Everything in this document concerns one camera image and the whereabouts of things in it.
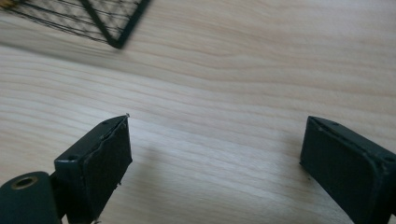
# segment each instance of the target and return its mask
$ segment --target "wooden table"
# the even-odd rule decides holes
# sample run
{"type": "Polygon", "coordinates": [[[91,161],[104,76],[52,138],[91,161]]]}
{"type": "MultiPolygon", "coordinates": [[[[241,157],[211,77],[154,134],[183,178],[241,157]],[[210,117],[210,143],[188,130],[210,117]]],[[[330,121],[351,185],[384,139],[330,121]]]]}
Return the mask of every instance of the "wooden table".
{"type": "Polygon", "coordinates": [[[131,115],[102,223],[351,223],[299,165],[307,116],[396,152],[393,0],[154,0],[124,50],[0,30],[0,183],[131,115]]]}

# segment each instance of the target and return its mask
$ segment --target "wood grain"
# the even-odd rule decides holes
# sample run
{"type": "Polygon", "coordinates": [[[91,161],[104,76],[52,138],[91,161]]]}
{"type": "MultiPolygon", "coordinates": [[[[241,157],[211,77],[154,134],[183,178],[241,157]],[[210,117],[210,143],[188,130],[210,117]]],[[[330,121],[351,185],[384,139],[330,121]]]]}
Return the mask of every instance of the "wood grain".
{"type": "Polygon", "coordinates": [[[391,0],[155,0],[119,51],[2,14],[0,183],[129,113],[102,223],[351,223],[298,163],[305,122],[396,152],[395,21],[391,0]]]}

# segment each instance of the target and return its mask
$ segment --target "black padded jaw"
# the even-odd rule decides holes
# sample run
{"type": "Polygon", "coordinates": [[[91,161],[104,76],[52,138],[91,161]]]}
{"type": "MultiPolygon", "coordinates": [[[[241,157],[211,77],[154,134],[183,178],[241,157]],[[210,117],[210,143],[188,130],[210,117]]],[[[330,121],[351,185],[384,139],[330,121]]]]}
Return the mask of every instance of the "black padded jaw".
{"type": "Polygon", "coordinates": [[[330,120],[309,117],[300,164],[355,223],[388,223],[396,155],[330,120]]]}
{"type": "Polygon", "coordinates": [[[67,192],[56,201],[73,204],[64,209],[69,222],[99,218],[131,162],[127,116],[103,121],[59,156],[53,176],[67,192]]]}

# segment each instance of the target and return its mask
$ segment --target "wire mesh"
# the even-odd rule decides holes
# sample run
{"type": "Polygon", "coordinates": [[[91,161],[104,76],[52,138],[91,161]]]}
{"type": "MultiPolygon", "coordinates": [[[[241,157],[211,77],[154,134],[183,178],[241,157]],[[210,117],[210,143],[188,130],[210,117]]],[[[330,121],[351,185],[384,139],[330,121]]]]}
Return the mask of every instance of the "wire mesh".
{"type": "MultiPolygon", "coordinates": [[[[91,5],[111,38],[118,40],[142,0],[85,2],[91,5]]],[[[98,27],[98,21],[92,18],[80,0],[25,0],[6,11],[72,35],[108,42],[103,30],[98,27]]]]}

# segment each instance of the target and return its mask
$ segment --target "black wire basket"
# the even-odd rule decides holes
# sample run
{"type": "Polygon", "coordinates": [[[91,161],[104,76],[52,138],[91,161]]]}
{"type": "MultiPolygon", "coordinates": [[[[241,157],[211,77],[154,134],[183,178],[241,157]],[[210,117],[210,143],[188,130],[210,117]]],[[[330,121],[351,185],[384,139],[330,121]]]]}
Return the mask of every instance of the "black wire basket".
{"type": "Polygon", "coordinates": [[[9,13],[122,49],[150,0],[0,0],[9,13]]]}

